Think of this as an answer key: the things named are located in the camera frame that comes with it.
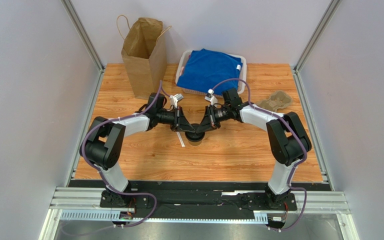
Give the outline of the black plastic cup lid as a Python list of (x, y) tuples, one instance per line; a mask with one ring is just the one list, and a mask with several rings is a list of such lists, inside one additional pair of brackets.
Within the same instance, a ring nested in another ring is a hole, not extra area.
[(205, 137), (205, 132), (185, 132), (185, 137), (187, 140), (203, 140)]

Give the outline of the brown paper coffee cup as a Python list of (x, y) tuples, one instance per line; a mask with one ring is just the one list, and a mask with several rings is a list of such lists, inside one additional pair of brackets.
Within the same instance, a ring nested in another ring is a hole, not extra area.
[(188, 142), (189, 142), (189, 144), (191, 146), (197, 147), (197, 146), (199, 146), (202, 143), (202, 140), (201, 139), (198, 139), (198, 140), (196, 140), (196, 139), (189, 139)]

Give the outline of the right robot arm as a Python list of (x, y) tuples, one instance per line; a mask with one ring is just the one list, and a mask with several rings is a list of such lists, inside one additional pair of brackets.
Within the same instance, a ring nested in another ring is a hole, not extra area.
[(223, 91), (222, 97), (222, 105), (212, 103), (206, 107), (195, 133), (202, 135), (219, 129), (221, 122), (227, 120), (250, 124), (266, 131), (276, 163), (264, 189), (263, 202), (271, 209), (283, 206), (292, 190), (295, 171), (312, 148), (299, 116), (295, 112), (280, 114), (251, 102), (243, 102), (235, 88)]

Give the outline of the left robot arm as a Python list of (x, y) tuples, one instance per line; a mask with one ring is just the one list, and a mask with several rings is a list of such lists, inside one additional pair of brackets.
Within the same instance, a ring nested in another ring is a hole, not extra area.
[(93, 120), (79, 154), (104, 180), (106, 199), (112, 198), (120, 206), (132, 200), (131, 184), (118, 164), (124, 137), (149, 131), (158, 124), (169, 125), (173, 132), (195, 132), (178, 104), (183, 98), (180, 93), (166, 97), (153, 92), (148, 102), (131, 115), (118, 119), (98, 116)]

